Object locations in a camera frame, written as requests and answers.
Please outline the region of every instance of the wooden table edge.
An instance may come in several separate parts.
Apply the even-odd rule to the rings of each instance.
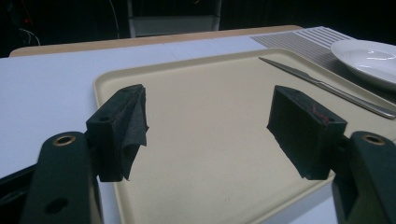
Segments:
[[[31,56],[31,55],[39,55],[39,54],[62,53],[62,52],[76,52],[76,51],[94,50],[94,49],[126,48],[131,46],[172,43],[172,42],[198,40],[198,39],[210,39],[210,38],[218,38],[218,37],[226,37],[226,36],[234,36],[234,35],[268,34],[274,32],[292,31],[299,29],[303,29],[303,28],[296,25],[282,25],[282,26],[269,26],[269,27],[238,29],[238,30],[202,32],[202,33],[192,33],[192,34],[182,34],[182,35],[159,35],[159,36],[148,36],[148,37],[138,37],[138,38],[82,42],[82,43],[73,43],[73,44],[25,47],[20,49],[14,49],[9,54],[9,57]]]

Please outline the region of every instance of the knife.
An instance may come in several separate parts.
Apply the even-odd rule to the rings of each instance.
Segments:
[[[348,100],[350,103],[358,105],[364,109],[367,109],[373,113],[376,113],[379,116],[382,116],[384,118],[387,119],[396,119],[396,112],[386,109],[380,105],[374,105],[370,102],[364,101],[356,96],[353,96],[349,93],[346,93],[344,91],[338,90],[337,88],[335,88],[334,86],[331,86],[329,84],[327,84],[326,82],[317,80],[311,76],[309,76],[307,73],[300,71],[298,69],[292,68],[292,67],[288,67],[287,65],[283,64],[283,63],[277,63],[274,61],[271,61],[269,59],[265,59],[263,57],[259,57],[259,59],[261,59],[262,61],[271,64],[274,67],[277,67],[287,73],[290,73],[296,77],[299,77],[309,83],[314,84],[315,86],[322,88],[325,91],[331,92],[334,95],[337,95],[345,100]]]

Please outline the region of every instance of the dark background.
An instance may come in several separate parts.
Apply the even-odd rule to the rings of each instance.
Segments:
[[[210,15],[213,0],[133,0],[137,16]],[[27,46],[128,38],[126,1],[0,0],[0,57]],[[390,1],[223,0],[220,30],[275,25],[325,26],[358,39],[396,45]]]

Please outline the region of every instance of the chair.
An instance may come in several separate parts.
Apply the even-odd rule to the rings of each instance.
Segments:
[[[221,0],[127,0],[131,37],[219,29]]]

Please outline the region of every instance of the bolt hole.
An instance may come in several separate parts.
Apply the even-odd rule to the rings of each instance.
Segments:
[[[66,198],[58,198],[50,202],[46,206],[46,213],[48,214],[57,214],[62,212],[67,205],[69,205],[69,201]]]
[[[64,135],[61,136],[57,139],[55,139],[52,144],[55,145],[56,147],[63,147],[71,144],[76,140],[76,137],[74,135]]]
[[[374,145],[378,145],[378,146],[384,146],[385,145],[384,139],[382,139],[380,137],[377,137],[377,136],[374,136],[374,135],[366,134],[362,138],[366,142],[369,142],[369,143],[374,144]]]

